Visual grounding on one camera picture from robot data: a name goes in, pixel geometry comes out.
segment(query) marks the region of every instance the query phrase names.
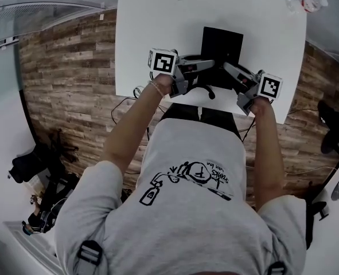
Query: person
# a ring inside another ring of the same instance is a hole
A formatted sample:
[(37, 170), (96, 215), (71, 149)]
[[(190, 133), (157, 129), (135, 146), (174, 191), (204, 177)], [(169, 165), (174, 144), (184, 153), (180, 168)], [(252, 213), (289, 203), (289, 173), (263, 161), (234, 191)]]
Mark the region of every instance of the person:
[(60, 200), (64, 199), (71, 190), (76, 187), (79, 177), (75, 174), (68, 174), (69, 178), (67, 184), (62, 190), (57, 192), (58, 182), (51, 180), (45, 190), (41, 204), (38, 203), (38, 198), (34, 195), (33, 203), (35, 206), (34, 212), (28, 218), (28, 224), (23, 221), (22, 229), (26, 235), (41, 233), (44, 222), (41, 221), (42, 213), (50, 211), (51, 208)]
[(136, 190), (121, 204), (123, 176), (172, 78), (160, 74), (109, 133), (101, 162), (85, 170), (56, 222), (65, 274), (86, 274), (81, 246), (102, 248), (92, 274), (301, 274), (306, 203), (283, 191), (273, 108), (256, 123), (254, 195), (246, 202), (246, 152), (230, 113), (173, 104), (157, 124)]

